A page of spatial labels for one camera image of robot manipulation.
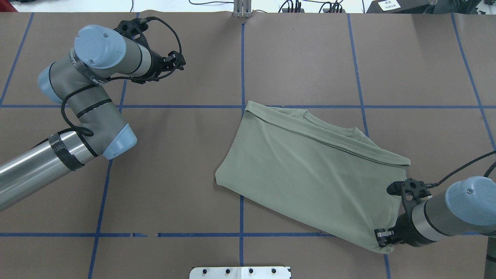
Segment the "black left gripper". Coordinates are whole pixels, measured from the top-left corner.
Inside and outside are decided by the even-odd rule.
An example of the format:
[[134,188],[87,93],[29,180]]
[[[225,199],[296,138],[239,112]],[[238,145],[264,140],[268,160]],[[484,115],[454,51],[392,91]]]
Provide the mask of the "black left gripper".
[[171,51],[167,57],[162,57],[156,51],[150,51],[150,68],[146,73],[147,78],[158,78],[161,73],[170,70],[184,70],[186,65],[184,56],[177,52]]

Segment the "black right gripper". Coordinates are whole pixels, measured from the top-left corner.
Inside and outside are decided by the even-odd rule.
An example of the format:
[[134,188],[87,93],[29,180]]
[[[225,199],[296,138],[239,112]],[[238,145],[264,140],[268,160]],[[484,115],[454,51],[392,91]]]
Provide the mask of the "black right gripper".
[[397,218],[395,226],[388,230],[375,229],[374,235],[379,247],[386,247],[396,244],[418,246],[417,231],[414,228],[410,217],[406,213],[403,213]]

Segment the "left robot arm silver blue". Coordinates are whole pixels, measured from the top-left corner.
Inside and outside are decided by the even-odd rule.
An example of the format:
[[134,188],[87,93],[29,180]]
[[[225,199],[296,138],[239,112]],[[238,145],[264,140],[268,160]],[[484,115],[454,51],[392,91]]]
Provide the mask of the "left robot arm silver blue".
[[38,76],[40,90],[60,105],[67,128],[1,166],[1,210],[18,203],[93,159],[114,159],[133,148],[138,138],[104,85],[111,81],[158,82],[186,65],[179,36],[178,50],[160,55],[151,50],[144,32],[156,17],[121,21],[110,29],[88,25],[74,46]]

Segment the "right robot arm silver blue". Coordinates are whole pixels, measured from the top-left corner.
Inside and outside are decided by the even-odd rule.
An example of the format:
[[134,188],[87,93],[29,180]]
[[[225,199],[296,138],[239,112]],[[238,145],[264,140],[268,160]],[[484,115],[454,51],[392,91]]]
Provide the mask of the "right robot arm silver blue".
[[422,247],[466,232],[479,233],[488,238],[485,278],[494,279],[495,183],[488,177],[474,176],[455,182],[434,197],[429,189],[414,179],[395,181],[387,187],[388,194],[401,197],[405,211],[393,227],[374,230],[379,247],[398,243]]

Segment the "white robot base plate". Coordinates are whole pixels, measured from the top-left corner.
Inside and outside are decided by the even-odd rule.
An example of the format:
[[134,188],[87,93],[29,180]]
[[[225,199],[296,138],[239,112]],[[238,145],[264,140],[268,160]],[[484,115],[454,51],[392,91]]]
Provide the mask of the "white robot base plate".
[[290,267],[197,267],[189,274],[190,279],[291,279]]

